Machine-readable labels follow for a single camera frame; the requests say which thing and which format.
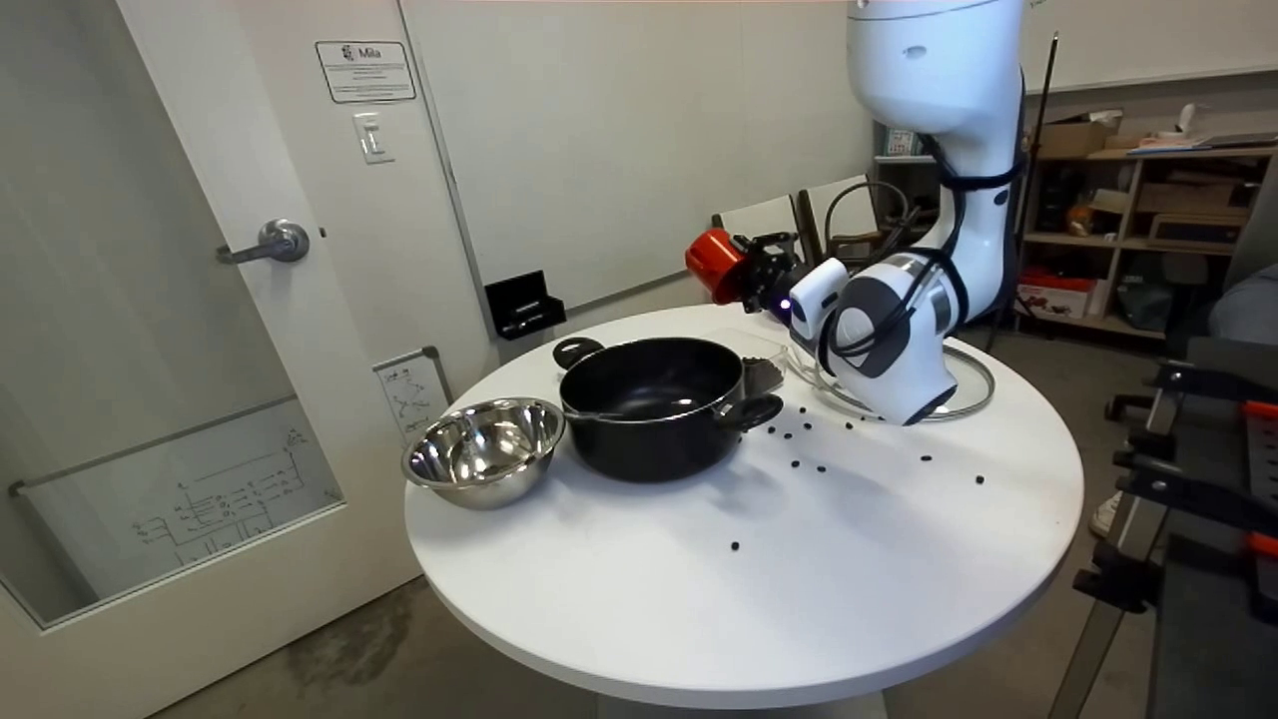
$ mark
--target glass panel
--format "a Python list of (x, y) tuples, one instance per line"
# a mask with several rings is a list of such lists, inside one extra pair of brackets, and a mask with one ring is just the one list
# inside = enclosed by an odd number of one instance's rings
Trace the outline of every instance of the glass panel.
[(0, 5), (0, 574), (51, 625), (336, 505), (117, 5)]

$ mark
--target door handle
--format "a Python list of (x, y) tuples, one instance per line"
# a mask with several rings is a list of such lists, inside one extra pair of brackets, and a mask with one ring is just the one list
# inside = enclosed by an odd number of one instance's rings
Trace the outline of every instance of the door handle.
[(292, 220), (270, 220), (263, 232), (255, 232), (255, 247), (233, 252), (214, 247), (221, 263), (250, 263), (250, 259), (275, 259), (275, 263), (298, 263), (311, 252), (307, 230)]

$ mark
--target black pot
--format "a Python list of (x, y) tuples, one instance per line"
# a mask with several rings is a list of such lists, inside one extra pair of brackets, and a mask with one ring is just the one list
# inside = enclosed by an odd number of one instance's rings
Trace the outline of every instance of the black pot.
[(661, 483), (717, 465), (784, 412), (778, 368), (708, 339), (555, 344), (572, 445), (603, 476)]

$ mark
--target light switch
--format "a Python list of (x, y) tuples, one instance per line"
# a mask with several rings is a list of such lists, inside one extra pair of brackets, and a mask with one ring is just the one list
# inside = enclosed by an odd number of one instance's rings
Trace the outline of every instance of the light switch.
[(355, 111), (352, 119), (364, 166), (396, 166), (396, 158), (383, 144), (383, 111)]

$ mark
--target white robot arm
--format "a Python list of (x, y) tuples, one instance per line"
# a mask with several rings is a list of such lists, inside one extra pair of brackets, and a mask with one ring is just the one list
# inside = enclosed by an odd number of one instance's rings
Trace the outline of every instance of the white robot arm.
[(941, 336), (983, 315), (1005, 275), (1021, 0), (850, 0), (846, 19), (857, 102), (938, 159), (938, 220), (857, 275), (837, 259), (804, 275), (790, 336), (850, 399), (913, 423), (954, 391)]

